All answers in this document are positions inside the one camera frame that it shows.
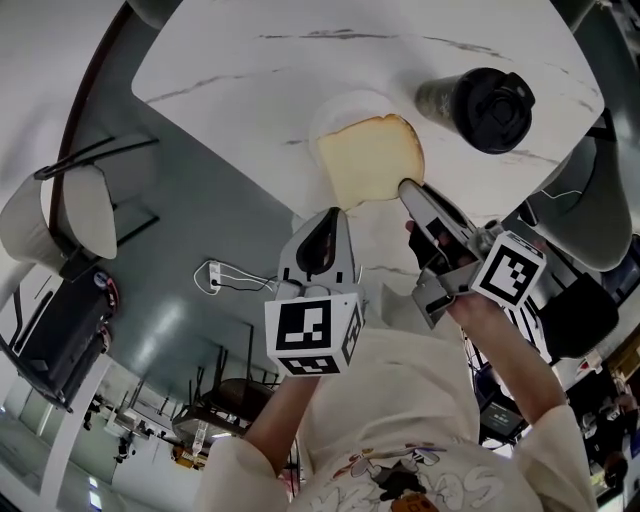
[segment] power strip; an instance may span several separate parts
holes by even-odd
[[[214,294],[217,294],[220,291],[221,286],[219,284],[214,284],[220,283],[220,280],[220,263],[212,261],[209,263],[209,287]]]

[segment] black and white marker cube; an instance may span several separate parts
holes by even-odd
[[[508,309],[520,309],[540,279],[547,259],[511,231],[500,233],[471,288]]]
[[[344,372],[363,325],[357,293],[267,302],[267,355],[289,376]]]

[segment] desk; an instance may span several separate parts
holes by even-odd
[[[517,72],[537,100],[528,136],[501,156],[473,149],[413,104],[424,80],[482,66]],[[185,0],[133,81],[137,97],[302,219],[335,204],[309,150],[314,114],[359,89],[387,97],[414,126],[425,180],[477,224],[532,193],[604,105],[548,0]],[[400,201],[349,216],[356,261],[411,290],[419,269]]]

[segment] white t-shirt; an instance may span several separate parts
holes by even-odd
[[[211,448],[196,510],[597,509],[568,406],[545,414],[512,459],[479,446],[478,431],[462,342],[366,329],[349,371],[323,378],[305,414],[299,449],[308,482],[293,502],[262,453],[227,438]]]

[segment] tumbler lid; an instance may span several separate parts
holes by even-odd
[[[535,101],[517,74],[480,68],[458,82],[452,114],[469,144],[484,153],[500,154],[515,148],[529,132]]]

